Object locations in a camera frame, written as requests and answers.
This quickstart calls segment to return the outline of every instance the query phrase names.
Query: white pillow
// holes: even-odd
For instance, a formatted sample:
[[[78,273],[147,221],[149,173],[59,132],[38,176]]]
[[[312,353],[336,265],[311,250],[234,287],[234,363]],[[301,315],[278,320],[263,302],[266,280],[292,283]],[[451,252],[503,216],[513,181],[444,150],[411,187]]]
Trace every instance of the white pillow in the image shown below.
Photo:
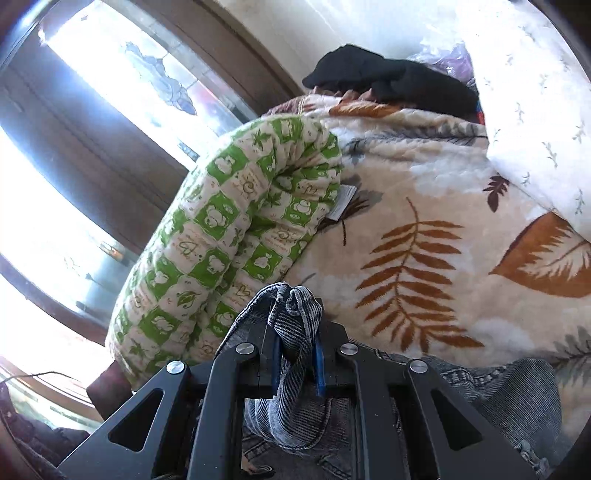
[[[581,65],[528,1],[459,0],[456,12],[485,114],[487,156],[591,241],[591,83]]]

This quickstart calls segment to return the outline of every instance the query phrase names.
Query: silver screw head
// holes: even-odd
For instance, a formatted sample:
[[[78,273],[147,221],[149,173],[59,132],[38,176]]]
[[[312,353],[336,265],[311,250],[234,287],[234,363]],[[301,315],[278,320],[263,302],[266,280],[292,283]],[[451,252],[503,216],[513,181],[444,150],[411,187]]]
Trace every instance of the silver screw head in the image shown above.
[[[179,374],[183,370],[184,370],[184,363],[182,363],[180,360],[173,360],[172,362],[170,362],[166,366],[166,371],[169,374],[173,374],[173,375]]]
[[[248,342],[239,343],[236,346],[236,351],[241,355],[250,355],[255,351],[255,346]]]
[[[359,352],[359,347],[354,343],[343,343],[340,346],[340,352],[343,355],[354,355]]]
[[[427,364],[422,360],[413,360],[410,362],[410,370],[415,372],[416,374],[423,374],[427,371]]]

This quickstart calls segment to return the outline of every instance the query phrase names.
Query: denim jeans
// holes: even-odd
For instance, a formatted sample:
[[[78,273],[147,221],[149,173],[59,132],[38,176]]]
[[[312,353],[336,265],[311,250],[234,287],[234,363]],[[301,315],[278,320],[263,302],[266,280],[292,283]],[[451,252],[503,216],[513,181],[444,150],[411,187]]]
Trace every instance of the denim jeans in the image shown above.
[[[318,397],[307,375],[322,312],[305,287],[268,286],[236,318],[218,350],[245,341],[256,322],[268,322],[282,340],[278,393],[272,400],[246,402],[243,438],[246,457],[271,465],[282,480],[351,478],[349,400]],[[386,361],[408,361],[374,352]],[[548,363],[524,358],[501,367],[464,368],[433,356],[423,360],[497,428],[539,478],[560,463],[569,446],[560,433],[560,397]]]

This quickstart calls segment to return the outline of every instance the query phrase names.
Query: white wall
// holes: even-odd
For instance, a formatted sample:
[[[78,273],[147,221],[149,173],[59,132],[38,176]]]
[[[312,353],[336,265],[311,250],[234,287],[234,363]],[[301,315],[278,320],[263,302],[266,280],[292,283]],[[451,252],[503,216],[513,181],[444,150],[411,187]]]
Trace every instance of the white wall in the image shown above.
[[[216,0],[301,83],[330,50],[353,43],[389,58],[421,50],[455,0]]]

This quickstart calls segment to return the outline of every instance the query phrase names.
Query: purple plastic bag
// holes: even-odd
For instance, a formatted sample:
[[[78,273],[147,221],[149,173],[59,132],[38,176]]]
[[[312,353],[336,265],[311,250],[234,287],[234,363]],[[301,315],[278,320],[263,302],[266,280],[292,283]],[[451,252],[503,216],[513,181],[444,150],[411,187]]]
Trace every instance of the purple plastic bag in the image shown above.
[[[473,83],[472,61],[463,43],[455,44],[451,51],[425,48],[421,53],[409,56],[407,60],[423,63],[433,70],[449,75],[466,85]]]

